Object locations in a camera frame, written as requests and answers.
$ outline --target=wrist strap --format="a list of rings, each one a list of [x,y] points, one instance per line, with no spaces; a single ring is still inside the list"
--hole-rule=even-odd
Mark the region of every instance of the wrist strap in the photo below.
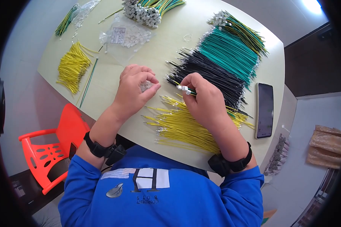
[[[99,158],[108,158],[111,152],[114,150],[114,147],[116,148],[115,144],[105,148],[97,142],[92,142],[92,140],[90,139],[90,132],[87,132],[85,134],[84,140],[86,141],[88,148],[90,148],[91,153]]]
[[[251,145],[249,142],[247,143],[249,145],[249,152],[245,158],[235,162],[229,162],[225,160],[222,154],[215,154],[208,160],[208,164],[210,165],[211,169],[221,177],[230,174],[230,170],[233,172],[240,172],[241,170],[244,170],[252,157]]]

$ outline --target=person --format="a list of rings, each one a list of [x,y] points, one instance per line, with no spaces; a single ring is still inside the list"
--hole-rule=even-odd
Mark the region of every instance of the person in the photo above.
[[[139,85],[146,80],[153,85],[141,93]],[[249,146],[228,116],[221,91],[198,73],[187,75],[181,84],[196,90],[196,97],[183,92],[184,102],[213,135],[224,158],[231,162],[245,158]],[[111,146],[122,124],[160,87],[150,68],[125,67],[114,102],[90,130],[92,142]],[[58,204],[63,227],[261,225],[264,176],[254,155],[243,171],[230,172],[220,187],[205,171],[139,145],[102,175],[103,164],[104,157],[93,155],[83,141],[69,165]]]

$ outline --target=hand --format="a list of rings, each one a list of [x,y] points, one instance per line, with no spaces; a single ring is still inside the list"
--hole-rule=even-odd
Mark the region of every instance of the hand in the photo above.
[[[211,134],[230,120],[221,91],[199,73],[187,75],[181,84],[196,90],[197,96],[183,92],[183,100],[195,120]]]
[[[153,85],[141,93],[140,84],[146,80]],[[124,123],[137,113],[161,87],[154,72],[146,66],[126,66],[120,75],[119,88],[111,105],[116,118]]]

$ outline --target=chair backrest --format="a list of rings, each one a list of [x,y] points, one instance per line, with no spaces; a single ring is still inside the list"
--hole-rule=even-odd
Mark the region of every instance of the chair backrest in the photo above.
[[[89,130],[77,107],[71,103],[66,104],[56,131],[62,149],[69,153],[71,143],[78,148]]]

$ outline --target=left hand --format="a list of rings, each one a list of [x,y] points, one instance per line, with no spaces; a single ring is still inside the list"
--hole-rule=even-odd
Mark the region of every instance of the left hand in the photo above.
[[[141,93],[140,84],[146,80],[153,85]],[[161,87],[154,72],[146,66],[126,66],[120,75],[119,88],[111,105],[117,119],[124,123],[137,113]]]

